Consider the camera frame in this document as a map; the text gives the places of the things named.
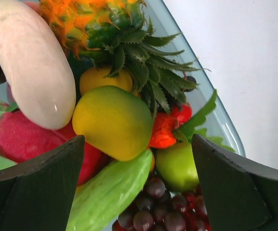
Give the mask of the purple grape bunch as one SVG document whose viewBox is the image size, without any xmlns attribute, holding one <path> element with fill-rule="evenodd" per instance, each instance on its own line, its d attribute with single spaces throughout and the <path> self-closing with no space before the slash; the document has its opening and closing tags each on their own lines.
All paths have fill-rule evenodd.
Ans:
<svg viewBox="0 0 278 231">
<path fill-rule="evenodd" d="M 150 177 L 111 226 L 113 231 L 210 231 L 200 185 L 171 195 L 163 180 Z"/>
</svg>

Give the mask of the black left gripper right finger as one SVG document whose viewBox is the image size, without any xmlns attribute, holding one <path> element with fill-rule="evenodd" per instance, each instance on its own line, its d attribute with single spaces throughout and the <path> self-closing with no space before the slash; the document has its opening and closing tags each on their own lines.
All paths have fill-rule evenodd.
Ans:
<svg viewBox="0 0 278 231">
<path fill-rule="evenodd" d="M 193 156 L 214 231 L 278 231 L 278 170 L 195 134 Z"/>
</svg>

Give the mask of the white toy radish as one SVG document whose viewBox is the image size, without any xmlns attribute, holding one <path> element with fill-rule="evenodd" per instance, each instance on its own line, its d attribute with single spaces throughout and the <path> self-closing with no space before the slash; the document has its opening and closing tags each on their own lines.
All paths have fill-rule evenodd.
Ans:
<svg viewBox="0 0 278 231">
<path fill-rule="evenodd" d="M 70 121 L 76 86 L 64 51 L 44 19 L 17 0 L 0 0 L 0 67 L 30 121 L 52 130 Z"/>
</svg>

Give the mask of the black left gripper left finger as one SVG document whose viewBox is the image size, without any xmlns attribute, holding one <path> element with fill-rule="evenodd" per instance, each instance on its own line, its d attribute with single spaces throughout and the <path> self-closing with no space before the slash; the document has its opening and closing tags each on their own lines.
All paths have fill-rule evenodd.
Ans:
<svg viewBox="0 0 278 231">
<path fill-rule="evenodd" d="M 0 231 L 64 231 L 67 226 L 85 140 L 59 147 L 0 170 Z"/>
</svg>

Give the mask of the green toy leaf vegetable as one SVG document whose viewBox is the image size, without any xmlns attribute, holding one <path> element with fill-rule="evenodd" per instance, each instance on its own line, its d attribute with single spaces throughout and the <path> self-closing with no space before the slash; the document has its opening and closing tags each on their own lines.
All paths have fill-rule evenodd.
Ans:
<svg viewBox="0 0 278 231">
<path fill-rule="evenodd" d="M 142 190 L 153 155 L 145 150 L 127 162 L 114 161 L 75 193 L 66 230 L 101 231 Z"/>
</svg>

